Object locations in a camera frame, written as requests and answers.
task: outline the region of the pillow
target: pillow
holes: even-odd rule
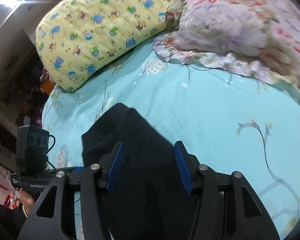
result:
[[[186,0],[174,45],[234,51],[300,77],[300,10],[290,0]]]
[[[63,0],[40,22],[36,47],[52,79],[74,92],[104,65],[166,29],[172,0]]]

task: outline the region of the bed sheet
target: bed sheet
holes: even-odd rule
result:
[[[118,102],[135,108],[171,143],[182,140],[200,163],[221,173],[241,171],[281,239],[299,220],[300,106],[288,93],[221,70],[163,62],[150,39],[77,93],[54,89],[42,115],[43,128],[56,137],[50,161],[82,165],[81,135]]]

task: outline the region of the black sleeve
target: black sleeve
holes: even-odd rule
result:
[[[22,204],[14,210],[0,205],[0,223],[13,238],[18,237],[25,220],[26,216],[22,210]]]

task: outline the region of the metal bolt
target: metal bolt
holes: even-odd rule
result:
[[[200,171],[206,171],[208,169],[208,166],[207,165],[205,165],[205,164],[200,164],[199,165],[199,170]]]
[[[90,166],[90,169],[92,169],[93,171],[96,171],[96,170],[100,169],[100,165],[98,163],[94,163]]]
[[[235,171],[233,175],[238,179],[242,177],[242,173],[240,171]]]
[[[56,173],[56,177],[58,177],[58,178],[62,178],[64,175],[65,175],[65,172],[64,172],[64,171],[58,171],[58,172]]]

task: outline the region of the yellow pillow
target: yellow pillow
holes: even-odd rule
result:
[[[53,80],[74,92],[104,65],[166,29],[172,0],[63,0],[39,23],[36,46]]]

